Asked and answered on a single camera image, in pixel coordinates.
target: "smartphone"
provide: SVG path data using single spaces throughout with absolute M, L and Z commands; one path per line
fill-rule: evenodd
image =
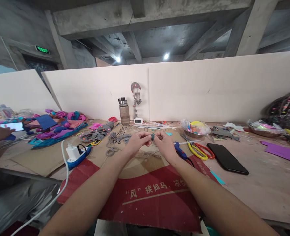
M 244 175 L 249 174 L 249 171 L 223 145 L 208 143 L 207 146 L 224 170 Z
M 17 123 L 8 123 L 8 124 L 0 124 L 0 127 L 7 128 L 10 127 L 10 129 L 15 129 L 16 131 L 23 131 L 23 123 L 22 122 L 17 122 Z

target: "water bottle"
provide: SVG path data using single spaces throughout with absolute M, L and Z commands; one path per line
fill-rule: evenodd
M 130 124 L 129 105 L 125 100 L 125 97 L 121 97 L 121 99 L 119 98 L 118 101 L 119 101 L 121 124 L 127 126 Z

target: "hanging decoration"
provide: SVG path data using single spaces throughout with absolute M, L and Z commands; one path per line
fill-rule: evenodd
M 134 119 L 137 118 L 137 109 L 136 109 L 136 104 L 140 104 L 142 102 L 142 99 L 140 98 L 140 90 L 141 86 L 139 83 L 134 82 L 131 84 L 131 91 L 133 93 L 133 98 L 134 98 Z

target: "purple foam sheet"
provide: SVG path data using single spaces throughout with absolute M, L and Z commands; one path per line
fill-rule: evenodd
M 262 141 L 262 144 L 267 145 L 266 152 L 277 155 L 279 157 L 290 160 L 290 148 L 283 147 L 277 144 Z

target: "person's left hand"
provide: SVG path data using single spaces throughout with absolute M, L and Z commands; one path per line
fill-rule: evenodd
M 124 148 L 123 152 L 125 152 L 130 158 L 135 157 L 140 148 L 143 145 L 150 146 L 151 142 L 151 133 L 147 132 L 138 132 L 131 136 L 128 144 Z

